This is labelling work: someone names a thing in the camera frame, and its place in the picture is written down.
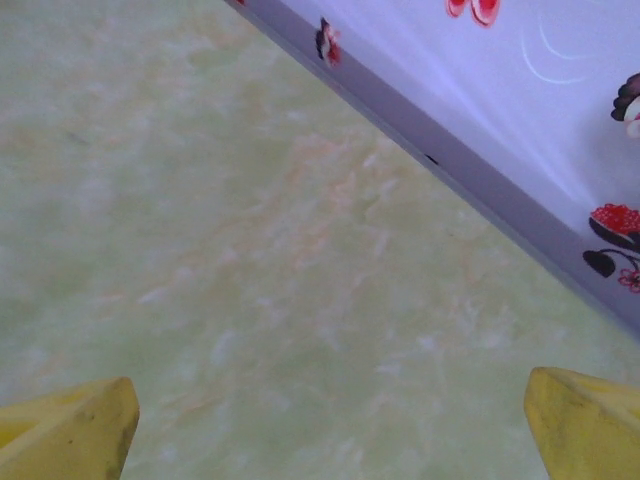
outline floor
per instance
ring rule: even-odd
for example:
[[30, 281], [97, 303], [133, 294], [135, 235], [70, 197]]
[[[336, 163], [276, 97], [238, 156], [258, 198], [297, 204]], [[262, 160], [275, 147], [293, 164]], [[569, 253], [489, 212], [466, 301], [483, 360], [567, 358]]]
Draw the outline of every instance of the floor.
[[541, 480], [531, 368], [640, 349], [220, 1], [0, 0], [0, 403], [124, 480]]

